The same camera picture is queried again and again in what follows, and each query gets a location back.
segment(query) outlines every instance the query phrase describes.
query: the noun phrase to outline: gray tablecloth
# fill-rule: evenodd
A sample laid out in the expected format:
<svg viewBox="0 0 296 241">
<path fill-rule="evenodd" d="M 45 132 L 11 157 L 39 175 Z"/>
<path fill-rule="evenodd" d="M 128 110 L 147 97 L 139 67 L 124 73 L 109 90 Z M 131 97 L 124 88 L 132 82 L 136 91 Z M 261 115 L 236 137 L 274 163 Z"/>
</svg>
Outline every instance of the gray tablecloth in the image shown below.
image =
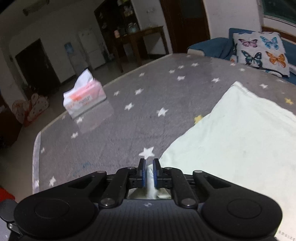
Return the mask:
<svg viewBox="0 0 296 241">
<path fill-rule="evenodd" d="M 144 148 L 154 147 L 154 157 L 160 158 L 194 125 L 194 117 L 211 112 L 235 81 L 296 113 L 288 100 L 296 100 L 296 86 L 274 75 L 216 58 L 168 55 L 105 85 L 107 101 L 82 115 L 80 122 L 64 113 L 39 133 L 33 192 L 97 170 L 112 174 L 137 166 Z M 162 108 L 168 111 L 158 117 Z"/>
</svg>

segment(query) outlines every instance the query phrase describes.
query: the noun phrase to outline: purple butterfly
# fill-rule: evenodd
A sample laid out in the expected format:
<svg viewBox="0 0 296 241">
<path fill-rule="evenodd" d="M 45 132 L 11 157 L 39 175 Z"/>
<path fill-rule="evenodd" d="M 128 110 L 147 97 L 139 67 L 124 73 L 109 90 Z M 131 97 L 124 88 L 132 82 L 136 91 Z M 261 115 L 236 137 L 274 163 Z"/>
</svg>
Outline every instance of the purple butterfly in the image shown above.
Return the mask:
<svg viewBox="0 0 296 241">
<path fill-rule="evenodd" d="M 254 48 L 257 48 L 257 39 L 253 39 L 251 41 L 246 41 L 244 39 L 239 39 L 239 41 L 246 47 L 254 47 Z"/>
</svg>

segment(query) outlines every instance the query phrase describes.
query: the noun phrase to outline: blue sofa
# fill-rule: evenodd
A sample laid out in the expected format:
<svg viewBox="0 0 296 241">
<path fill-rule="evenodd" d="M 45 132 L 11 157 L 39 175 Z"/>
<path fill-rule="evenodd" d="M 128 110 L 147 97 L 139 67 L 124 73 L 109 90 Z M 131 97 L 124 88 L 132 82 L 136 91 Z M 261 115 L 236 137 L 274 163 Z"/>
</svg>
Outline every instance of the blue sofa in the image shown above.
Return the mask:
<svg viewBox="0 0 296 241">
<path fill-rule="evenodd" d="M 253 31 L 240 29 L 240 28 L 230 28 L 228 38 L 214 38 L 204 42 L 193 44 L 190 47 L 188 47 L 188 50 L 189 49 L 201 50 L 204 56 L 230 60 L 230 57 L 232 55 L 232 50 L 234 47 L 234 42 L 232 37 L 233 34 L 247 33 L 247 32 L 253 32 Z M 288 62 L 296 66 L 296 45 L 286 40 L 282 40 L 282 41 L 286 50 L 286 57 L 288 59 Z M 284 79 L 296 85 L 295 74 L 290 72 L 290 78 L 284 78 Z"/>
</svg>

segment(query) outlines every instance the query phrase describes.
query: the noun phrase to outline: orange butterfly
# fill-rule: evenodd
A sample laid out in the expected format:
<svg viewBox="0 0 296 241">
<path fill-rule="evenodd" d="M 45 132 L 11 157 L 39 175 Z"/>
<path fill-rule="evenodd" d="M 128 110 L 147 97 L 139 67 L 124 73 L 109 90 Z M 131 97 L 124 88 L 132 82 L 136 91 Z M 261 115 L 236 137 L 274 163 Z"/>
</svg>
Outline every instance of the orange butterfly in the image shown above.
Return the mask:
<svg viewBox="0 0 296 241">
<path fill-rule="evenodd" d="M 266 54 L 268 55 L 269 57 L 269 61 L 272 63 L 272 64 L 276 64 L 276 62 L 279 62 L 283 68 L 286 67 L 286 62 L 285 62 L 285 55 L 283 54 L 280 54 L 278 57 L 274 56 L 272 53 L 269 53 L 266 51 Z"/>
</svg>

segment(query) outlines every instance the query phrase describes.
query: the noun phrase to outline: butterfly pillow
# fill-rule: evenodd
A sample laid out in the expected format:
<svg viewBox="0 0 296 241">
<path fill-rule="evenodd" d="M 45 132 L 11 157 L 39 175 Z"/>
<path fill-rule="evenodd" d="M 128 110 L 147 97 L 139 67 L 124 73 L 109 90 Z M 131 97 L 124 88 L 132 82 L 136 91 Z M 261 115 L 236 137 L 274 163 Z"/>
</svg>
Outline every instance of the butterfly pillow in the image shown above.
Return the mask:
<svg viewBox="0 0 296 241">
<path fill-rule="evenodd" d="M 279 33 L 233 34 L 235 51 L 231 59 L 279 77 L 289 77 L 288 60 Z"/>
</svg>

